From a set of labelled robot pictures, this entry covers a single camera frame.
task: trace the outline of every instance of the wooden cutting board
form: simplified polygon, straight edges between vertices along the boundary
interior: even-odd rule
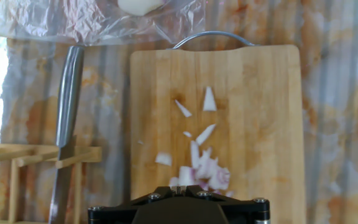
[[[204,112],[211,86],[217,112]],[[178,100],[193,113],[185,118]],[[153,50],[131,57],[131,197],[191,166],[190,141],[216,124],[200,151],[231,172],[234,197],[271,201],[272,223],[306,223],[299,51],[292,45],[219,52]],[[183,132],[193,137],[186,137]],[[172,155],[172,166],[154,162]]]

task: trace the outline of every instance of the screw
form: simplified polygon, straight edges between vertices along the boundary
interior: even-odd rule
[[[159,199],[160,197],[161,197],[161,195],[158,194],[158,193],[151,193],[151,194],[149,194],[149,199],[151,199],[151,200],[157,200],[157,199]]]
[[[94,207],[90,207],[89,210],[92,210],[92,211],[100,211],[104,209],[104,206],[94,206]]]
[[[207,191],[200,191],[200,192],[197,192],[197,196],[199,197],[208,197],[208,196],[211,196],[212,194],[207,192]]]
[[[264,203],[264,202],[266,202],[266,199],[264,199],[264,198],[255,198],[254,202],[256,202],[256,203]]]

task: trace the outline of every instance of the wooden rack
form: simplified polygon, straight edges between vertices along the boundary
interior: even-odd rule
[[[80,223],[81,214],[81,178],[83,162],[100,162],[101,147],[75,146],[75,155],[71,158],[58,161],[57,146],[38,146],[21,144],[0,144],[0,161],[11,160],[11,188],[9,198],[8,220],[0,220],[0,223],[32,224],[34,222],[18,222],[17,208],[19,199],[19,169],[39,162],[54,162],[57,169],[74,165],[74,214],[73,223]]]

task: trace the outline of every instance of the table surface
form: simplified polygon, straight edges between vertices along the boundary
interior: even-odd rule
[[[294,44],[301,56],[309,223],[358,223],[358,1],[208,0],[206,30],[262,45]],[[129,57],[165,41],[87,47],[77,144],[102,146],[83,165],[83,214],[130,199]],[[226,37],[193,40],[185,50],[241,47]],[[68,45],[0,37],[0,142],[53,144],[57,92]],[[0,162],[0,219],[7,219],[10,162]],[[45,222],[54,167],[21,169],[21,216]],[[72,194],[68,219],[72,219]]]

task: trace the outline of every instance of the onion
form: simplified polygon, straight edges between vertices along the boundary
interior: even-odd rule
[[[208,137],[211,135],[212,131],[214,130],[216,124],[209,125],[196,139],[197,144],[200,146]]]
[[[196,185],[199,185],[203,190],[208,191],[208,183],[202,180],[196,180]]]
[[[185,136],[187,136],[187,137],[191,138],[191,134],[190,134],[190,132],[188,132],[188,131],[184,131],[184,132],[183,132],[183,134],[184,134]]]
[[[226,197],[233,197],[233,195],[234,195],[234,191],[228,191],[228,192],[226,192]]]
[[[164,5],[164,0],[118,0],[118,7],[134,16],[144,16]]]
[[[219,190],[214,190],[214,194],[222,195],[222,193]]]
[[[188,109],[186,109],[183,105],[181,105],[179,103],[179,101],[175,100],[175,103],[178,105],[179,109],[181,110],[181,112],[183,113],[183,115],[185,115],[185,117],[190,117],[191,113]]]
[[[200,153],[198,152],[198,144],[195,141],[191,141],[190,143],[190,151],[191,151],[191,166],[195,169],[199,166]]]
[[[180,167],[179,181],[180,186],[191,186],[195,184],[195,170],[191,167]]]
[[[198,169],[196,170],[197,179],[211,178],[218,168],[218,158],[211,159],[211,150],[203,151],[203,155],[199,159]]]
[[[217,167],[214,170],[214,174],[208,181],[209,187],[214,190],[221,189],[227,190],[229,187],[230,172],[227,168]]]
[[[214,94],[210,86],[206,88],[203,111],[216,111]]]
[[[172,177],[169,181],[170,187],[179,186],[179,178],[178,177]]]
[[[155,158],[155,162],[167,166],[172,166],[172,156],[166,152],[159,152]]]

